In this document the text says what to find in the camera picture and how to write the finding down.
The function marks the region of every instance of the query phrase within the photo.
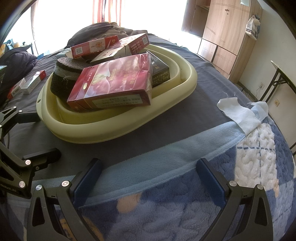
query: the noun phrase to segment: gray bedsheet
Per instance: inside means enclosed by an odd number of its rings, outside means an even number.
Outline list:
[[[105,167],[108,167],[228,122],[230,119],[224,116],[216,106],[221,98],[236,96],[239,103],[247,107],[249,99],[211,63],[205,62],[185,48],[156,36],[150,35],[149,40],[151,44],[175,51],[194,66],[198,74],[194,92],[133,132],[102,143],[81,145],[62,141],[55,137],[42,122],[15,126],[10,131],[9,149],[18,157],[54,147],[62,152],[61,159],[49,165],[48,168],[36,172],[34,180],[75,175],[93,157],[101,159]],[[30,95],[19,93],[10,101],[8,107],[17,106],[17,109],[23,112],[36,111],[37,96],[48,76],[53,72],[56,54],[40,59],[26,79],[40,70],[45,70],[47,77]]]

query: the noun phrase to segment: label sticker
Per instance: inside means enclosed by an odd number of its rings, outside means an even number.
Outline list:
[[[115,97],[110,97],[110,98],[93,100],[92,102],[98,108],[130,105],[130,104],[142,104],[143,103],[142,98],[139,94],[115,96]]]
[[[143,44],[147,44],[148,43],[146,36],[143,37],[142,40],[143,40]]]
[[[82,47],[76,48],[75,53],[76,54],[81,54],[82,53]]]
[[[91,53],[105,49],[105,39],[90,41],[89,49]]]

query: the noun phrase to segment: electrical outlet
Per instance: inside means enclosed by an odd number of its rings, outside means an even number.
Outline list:
[[[279,106],[279,100],[276,99],[276,100],[274,101],[274,104],[276,105],[276,107],[278,107],[278,106]]]
[[[264,88],[264,84],[263,84],[262,82],[260,83],[259,88],[260,88],[261,90],[263,90],[263,88]]]

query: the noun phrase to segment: qr code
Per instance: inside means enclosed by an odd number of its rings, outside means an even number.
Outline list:
[[[76,48],[75,53],[76,54],[81,54],[82,53],[82,47]]]
[[[146,37],[146,36],[143,37],[142,40],[143,40],[143,44],[147,44],[147,43],[148,43],[148,41],[147,41],[147,37]]]

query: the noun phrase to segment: bed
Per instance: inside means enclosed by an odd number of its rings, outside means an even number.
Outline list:
[[[58,148],[61,159],[36,172],[37,184],[57,186],[71,180],[96,157],[104,171],[80,208],[92,230],[103,240],[199,240],[220,208],[211,201],[194,169],[206,157],[227,180],[254,187],[262,183],[267,193],[274,228],[280,240],[296,217],[296,168],[292,153],[275,123],[266,117],[247,137],[216,106],[222,98],[250,100],[209,62],[186,48],[157,36],[150,43],[180,54],[198,74],[194,92],[155,119],[122,137],[79,145],[55,137],[42,123],[15,126],[9,149],[18,157]],[[7,107],[36,111],[38,94],[52,73],[57,53],[40,59],[26,76],[45,70],[47,77],[30,95],[18,94]],[[21,240],[26,240],[30,200],[7,196],[3,213]],[[68,227],[59,213],[63,228]],[[235,225],[226,238],[232,236]]]

